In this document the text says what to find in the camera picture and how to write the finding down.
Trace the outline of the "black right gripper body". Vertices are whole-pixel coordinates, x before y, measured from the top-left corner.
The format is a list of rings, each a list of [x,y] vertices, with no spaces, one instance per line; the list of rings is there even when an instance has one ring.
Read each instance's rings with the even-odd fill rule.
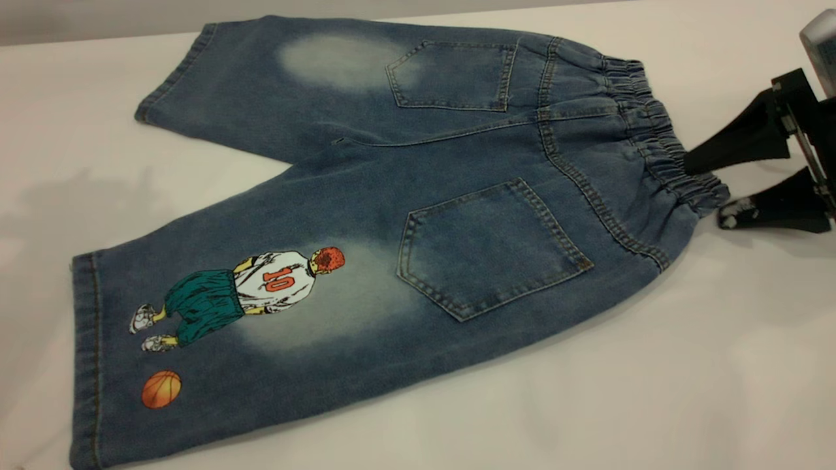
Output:
[[[807,163],[812,193],[834,217],[834,99],[819,101],[803,69],[771,80],[777,113],[786,133],[800,146]]]

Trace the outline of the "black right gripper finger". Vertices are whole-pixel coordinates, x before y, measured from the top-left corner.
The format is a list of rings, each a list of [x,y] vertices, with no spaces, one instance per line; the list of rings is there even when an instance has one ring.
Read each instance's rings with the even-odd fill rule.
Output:
[[[788,137],[775,92],[765,89],[731,123],[688,151],[684,170],[698,175],[755,161],[788,159]]]
[[[809,233],[833,231],[834,196],[827,182],[802,169],[760,193],[732,200],[717,214],[722,230],[779,228]]]

